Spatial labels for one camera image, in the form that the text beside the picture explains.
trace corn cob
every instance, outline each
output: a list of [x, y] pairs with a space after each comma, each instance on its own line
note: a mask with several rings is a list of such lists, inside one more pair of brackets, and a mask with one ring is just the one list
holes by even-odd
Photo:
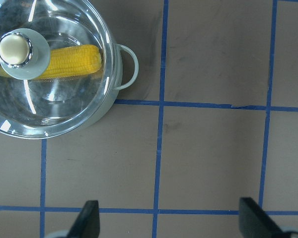
[[[36, 79], [64, 78], [95, 73], [101, 68], [98, 47], [81, 45], [51, 50], [50, 64]], [[11, 77], [0, 66], [0, 76]]]

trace gray surface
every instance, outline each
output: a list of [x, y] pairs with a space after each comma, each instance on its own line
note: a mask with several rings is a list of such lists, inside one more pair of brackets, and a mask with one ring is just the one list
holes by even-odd
[[[163, 1], [93, 2], [117, 43], [140, 60], [136, 83], [119, 98], [159, 100]], [[165, 100], [266, 105], [271, 12], [267, 0], [169, 1]], [[277, 18], [272, 105], [298, 107], [298, 3], [278, 1]], [[133, 64], [123, 58], [127, 81]], [[151, 212], [158, 109], [115, 104], [93, 126], [48, 139], [45, 205], [98, 199], [101, 208]], [[240, 196], [258, 201], [265, 115], [164, 107], [158, 208], [229, 214]], [[298, 113], [271, 112], [266, 170], [264, 208], [298, 211]], [[38, 211], [40, 175], [41, 142], [0, 134], [0, 206]], [[0, 238], [37, 238], [37, 211], [0, 211]], [[131, 214], [101, 213], [102, 237], [151, 237], [152, 214], [124, 211]], [[76, 215], [46, 212], [46, 233], [68, 229]], [[298, 227], [298, 216], [273, 218]], [[157, 237], [241, 236], [236, 215], [159, 214]]]

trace pot handle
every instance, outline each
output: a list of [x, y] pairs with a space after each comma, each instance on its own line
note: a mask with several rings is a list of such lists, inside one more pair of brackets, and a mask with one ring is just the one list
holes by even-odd
[[134, 75], [132, 76], [132, 78], [129, 80], [129, 82], [114, 88], [115, 90], [122, 90], [124, 88], [128, 88], [136, 80], [136, 78], [138, 76], [138, 72], [139, 72], [139, 63], [138, 63], [137, 56], [131, 49], [129, 49], [127, 46], [123, 46], [123, 45], [119, 45], [119, 44], [117, 44], [117, 46], [120, 48], [120, 50], [123, 50], [123, 51], [127, 52], [128, 54], [130, 54], [130, 56], [133, 58], [134, 63], [135, 63], [135, 72], [134, 72]]

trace glass lid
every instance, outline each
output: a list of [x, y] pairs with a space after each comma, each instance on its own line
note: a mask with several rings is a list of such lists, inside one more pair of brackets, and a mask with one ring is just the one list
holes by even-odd
[[46, 138], [84, 123], [115, 84], [114, 54], [86, 0], [0, 0], [0, 132]]

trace cooking pot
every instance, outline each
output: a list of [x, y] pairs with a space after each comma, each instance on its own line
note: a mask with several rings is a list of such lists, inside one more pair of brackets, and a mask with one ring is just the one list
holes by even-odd
[[[98, 48], [100, 69], [40, 79], [52, 64], [53, 50], [84, 45]], [[135, 63], [124, 85], [121, 51]], [[66, 56], [57, 63], [69, 66]], [[135, 81], [138, 69], [134, 52], [115, 42], [87, 0], [0, 0], [0, 132], [42, 139], [89, 126]]]

